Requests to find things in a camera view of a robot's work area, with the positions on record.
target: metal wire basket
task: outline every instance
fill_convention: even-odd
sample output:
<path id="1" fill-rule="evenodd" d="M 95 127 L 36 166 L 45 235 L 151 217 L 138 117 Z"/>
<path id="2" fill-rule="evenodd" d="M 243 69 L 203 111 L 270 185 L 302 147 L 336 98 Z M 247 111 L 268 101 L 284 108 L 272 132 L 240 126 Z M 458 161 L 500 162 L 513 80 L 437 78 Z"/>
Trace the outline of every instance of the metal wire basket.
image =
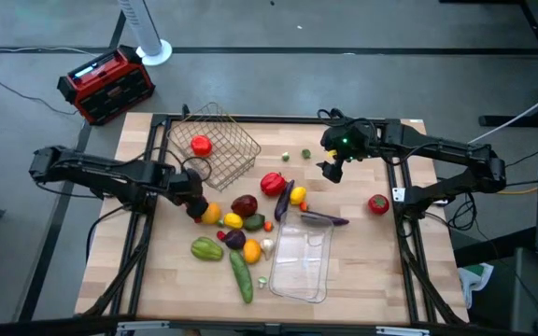
<path id="1" fill-rule="evenodd" d="M 213 144 L 210 156 L 203 160 L 187 160 L 184 165 L 197 171 L 206 184 L 218 191 L 227 188 L 238 177 L 254 166 L 261 146 L 216 103 L 190 114 L 184 105 L 186 118 L 172 126 L 167 137 L 177 147 L 178 156 L 185 161 L 195 157 L 191 140 L 205 135 Z"/>

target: eggplant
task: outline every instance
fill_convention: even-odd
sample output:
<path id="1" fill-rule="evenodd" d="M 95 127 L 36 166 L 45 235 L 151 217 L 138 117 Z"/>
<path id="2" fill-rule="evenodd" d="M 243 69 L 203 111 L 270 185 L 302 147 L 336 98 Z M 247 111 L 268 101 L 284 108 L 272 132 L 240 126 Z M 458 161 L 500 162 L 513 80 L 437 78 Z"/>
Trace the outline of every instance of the eggplant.
<path id="1" fill-rule="evenodd" d="M 288 204 L 290 203 L 290 194 L 293 189 L 294 180 L 291 180 L 286 185 L 286 188 L 281 191 L 281 195 L 279 195 L 279 199 L 277 200 L 276 211 L 274 212 L 274 216 L 277 221 L 281 221 L 281 215 L 285 214 L 286 211 L 288 211 Z"/>
<path id="2" fill-rule="evenodd" d="M 242 247 L 244 247 L 244 243 L 247 241 L 247 237 L 242 231 L 234 229 L 229 231 L 221 239 L 221 241 L 231 249 L 241 249 Z"/>
<path id="3" fill-rule="evenodd" d="M 333 223 L 334 226 L 346 225 L 347 223 L 350 222 L 349 220 L 347 220 L 345 218 L 334 217 L 334 216 L 329 216 L 329 215 L 325 215 L 325 214 L 320 214 L 320 213 L 316 213 L 314 211 L 304 211 L 300 216 L 304 217 L 304 215 L 307 215 L 307 217 L 309 217 L 309 218 L 313 218 L 313 216 L 327 218 Z"/>

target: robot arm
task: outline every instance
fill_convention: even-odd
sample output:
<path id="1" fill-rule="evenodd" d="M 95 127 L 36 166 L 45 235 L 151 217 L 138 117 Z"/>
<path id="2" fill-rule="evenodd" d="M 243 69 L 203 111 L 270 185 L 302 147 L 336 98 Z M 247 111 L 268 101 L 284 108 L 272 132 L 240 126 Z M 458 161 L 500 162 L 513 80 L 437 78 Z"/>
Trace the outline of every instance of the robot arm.
<path id="1" fill-rule="evenodd" d="M 39 184 L 67 180 L 90 188 L 100 198 L 111 194 L 137 212 L 148 211 L 153 193 L 175 205 L 186 204 L 192 218 L 202 216 L 208 206 L 203 181 L 195 171 L 178 173 L 176 167 L 156 161 L 115 161 L 60 146 L 44 147 L 35 152 L 29 173 Z"/>
<path id="2" fill-rule="evenodd" d="M 344 161 L 362 161 L 380 157 L 388 164 L 397 165 L 390 158 L 405 161 L 418 155 L 438 161 L 466 166 L 456 176 L 428 187 L 413 186 L 398 189 L 394 202 L 403 203 L 405 215 L 423 218 L 427 208 L 436 201 L 453 201 L 464 192 L 498 192 L 505 188 L 505 169 L 490 145 L 469 145 L 419 133 L 398 120 L 351 119 L 341 111 L 332 109 L 329 114 L 331 127 L 321 138 L 326 150 L 335 150 L 334 163 L 318 163 L 323 176 L 334 183 L 342 178 Z"/>

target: red portable generator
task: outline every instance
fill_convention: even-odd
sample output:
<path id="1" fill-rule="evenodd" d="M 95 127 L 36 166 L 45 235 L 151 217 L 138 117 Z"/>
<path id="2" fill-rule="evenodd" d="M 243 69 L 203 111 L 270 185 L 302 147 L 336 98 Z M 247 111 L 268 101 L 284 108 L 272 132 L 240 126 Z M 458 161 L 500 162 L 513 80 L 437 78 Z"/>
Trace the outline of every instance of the red portable generator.
<path id="1" fill-rule="evenodd" d="M 155 86 L 135 49 L 119 46 L 60 77 L 57 90 L 91 125 L 103 125 L 149 98 Z"/>

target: wooden table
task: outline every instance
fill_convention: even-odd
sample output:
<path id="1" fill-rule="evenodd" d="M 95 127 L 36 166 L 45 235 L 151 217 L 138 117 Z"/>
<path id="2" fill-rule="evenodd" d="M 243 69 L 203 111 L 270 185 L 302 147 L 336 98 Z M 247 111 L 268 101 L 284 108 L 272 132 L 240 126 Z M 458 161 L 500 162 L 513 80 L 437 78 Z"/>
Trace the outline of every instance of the wooden table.
<path id="1" fill-rule="evenodd" d="M 116 159 L 126 161 L 140 154 L 146 145 L 152 114 L 130 113 L 124 122 Z M 422 120 L 404 120 L 425 132 Z M 373 194 L 389 196 L 388 177 L 382 160 L 365 160 L 345 164 L 344 177 L 334 184 L 321 175 L 315 166 L 327 158 L 319 144 L 323 125 L 241 123 L 262 146 L 255 166 L 219 193 L 206 188 L 205 196 L 218 202 L 223 213 L 230 211 L 234 198 L 252 194 L 259 200 L 259 213 L 273 219 L 276 200 L 268 199 L 259 190 L 259 181 L 266 173 L 281 172 L 295 179 L 297 186 L 307 188 L 306 200 L 312 209 L 345 217 L 350 223 L 336 227 L 333 233 L 327 299 L 307 303 L 278 297 L 268 288 L 257 289 L 259 276 L 269 276 L 272 261 L 262 259 L 249 267 L 255 285 L 252 304 L 243 303 L 228 258 L 220 262 L 196 259 L 190 252 L 191 242 L 199 236 L 215 238 L 218 227 L 195 224 L 182 207 L 175 207 L 160 198 L 143 278 L 137 317 L 139 319 L 291 322 L 334 324 L 407 325 L 408 312 L 404 280 L 397 247 L 392 211 L 377 217 L 368 214 L 366 203 Z M 161 143 L 161 134 L 157 144 Z M 312 160 L 299 155 L 303 148 L 313 153 Z M 288 151 L 290 161 L 281 154 Z M 431 160 L 412 157 L 409 160 L 415 185 L 436 181 Z M 101 213 L 119 206 L 116 200 L 105 200 Z M 431 212 L 443 216 L 432 207 Z M 105 290 L 117 274 L 128 225 L 129 213 L 119 213 L 101 222 L 92 244 L 76 312 L 84 312 Z M 448 229 L 426 218 L 420 221 L 430 278 L 454 312 L 468 320 L 460 290 L 460 280 Z M 276 241 L 278 230 L 270 233 L 247 233 L 248 238 Z M 124 289 L 121 312 L 127 311 L 132 278 Z M 421 320 L 426 320 L 420 285 L 415 291 Z"/>

